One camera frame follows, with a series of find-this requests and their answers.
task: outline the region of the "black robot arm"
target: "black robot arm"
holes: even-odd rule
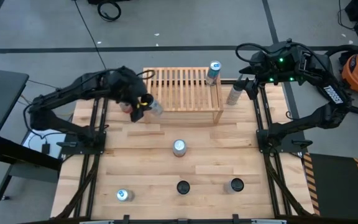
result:
[[[250,60],[239,56],[238,48],[236,51],[241,60],[250,63],[239,72],[255,75],[255,78],[238,80],[234,85],[245,90],[251,100],[257,98],[259,86],[266,83],[278,85],[280,82],[298,82],[299,85],[308,82],[320,87],[331,97],[328,104],[309,116],[285,124],[273,123],[264,139],[266,145],[277,147],[286,135],[298,131],[314,127],[338,127],[349,111],[351,98],[335,79],[329,57],[316,54],[303,44],[291,40],[261,48],[262,51],[255,53]]]
[[[138,97],[147,93],[143,79],[139,75],[126,67],[86,73],[65,88],[36,97],[29,108],[30,127],[41,131],[54,129],[76,134],[82,139],[93,142],[96,136],[93,129],[60,119],[52,111],[75,100],[93,98],[108,98],[117,103],[131,104],[133,109],[131,121],[136,122],[143,117],[143,111],[146,110],[138,101]]]

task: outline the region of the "desk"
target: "desk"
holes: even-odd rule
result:
[[[223,99],[230,89],[223,85]],[[273,121],[287,122],[281,86],[267,85],[266,91]],[[92,105],[93,101],[78,101],[73,122],[89,124]],[[273,217],[264,160],[257,148],[254,105],[246,93],[237,105],[224,105],[218,124],[213,124],[210,114],[202,113],[165,113],[158,123],[145,124],[143,119],[131,123],[113,101],[108,105],[106,124],[106,150],[99,163],[93,220],[122,219],[123,215],[142,220],[232,218],[234,213],[240,218]],[[181,158],[172,153],[176,139],[184,139],[188,145]],[[281,154],[281,160],[288,188],[313,213],[300,159]],[[62,165],[51,217],[58,215],[76,192],[82,161],[83,156],[73,156]],[[233,177],[241,178],[245,187],[237,195],[227,195],[223,183]],[[190,183],[188,195],[177,194],[176,184],[181,180]],[[116,199],[120,188],[133,190],[134,201],[120,203]],[[84,195],[83,201],[88,197],[86,192]],[[284,213],[281,194],[277,195]]]
[[[27,74],[0,71],[0,130],[20,97],[28,79]],[[0,161],[15,164],[17,165],[16,167],[36,164],[40,168],[46,167],[48,171],[54,170],[55,173],[60,170],[60,161],[58,159],[33,151],[2,137],[0,137]],[[13,173],[16,173],[16,169],[11,170],[11,167],[0,185],[0,199]]]

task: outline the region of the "can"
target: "can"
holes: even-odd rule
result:
[[[187,181],[182,180],[178,183],[177,190],[179,194],[185,195],[190,191],[190,184]]]
[[[161,104],[151,94],[144,94],[140,102],[147,103],[148,110],[156,116],[160,116],[163,112]]]
[[[237,100],[239,100],[241,93],[242,93],[242,89],[233,85],[233,87],[230,90],[229,96],[227,96],[226,103],[228,105],[235,105],[237,103]]]
[[[184,140],[178,139],[173,142],[173,154],[177,157],[182,157],[186,153],[186,143]]]
[[[131,113],[132,112],[132,106],[129,103],[119,103],[119,107],[121,107],[122,112],[124,113]]]
[[[117,191],[117,199],[120,202],[130,202],[134,199],[134,193],[131,190],[119,189]]]
[[[216,84],[216,79],[218,78],[219,72],[221,71],[221,63],[218,61],[212,61],[209,65],[208,72],[205,77],[205,83],[212,86]]]
[[[234,194],[244,189],[244,183],[240,178],[234,178],[223,185],[223,189],[228,194]]]

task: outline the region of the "soda can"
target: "soda can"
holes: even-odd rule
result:
[[[130,202],[134,199],[134,193],[131,190],[119,189],[117,191],[117,199],[120,202]]]
[[[119,103],[119,107],[121,107],[122,112],[124,113],[131,113],[132,112],[132,106],[129,103]]]
[[[156,116],[160,116],[163,112],[161,104],[151,94],[144,94],[140,98],[140,102],[146,103],[149,111]]]
[[[227,96],[226,103],[228,105],[235,105],[237,103],[237,100],[240,98],[241,93],[242,93],[242,89],[233,85],[233,87],[230,90],[229,96]]]
[[[240,178],[234,178],[223,185],[224,191],[228,194],[234,194],[244,189],[244,183]]]
[[[173,142],[173,154],[176,157],[182,157],[186,153],[186,143],[184,140],[178,139]]]
[[[219,72],[221,71],[221,63],[218,61],[212,61],[209,65],[208,73],[205,77],[205,83],[212,86],[215,85],[216,79],[218,78]]]

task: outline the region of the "wooden slatted crate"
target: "wooden slatted crate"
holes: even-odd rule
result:
[[[223,113],[221,79],[216,85],[205,83],[208,67],[200,68],[144,68],[155,70],[153,78],[144,80],[147,91],[152,94],[165,112],[211,112],[214,123]],[[150,122],[145,113],[145,122]]]

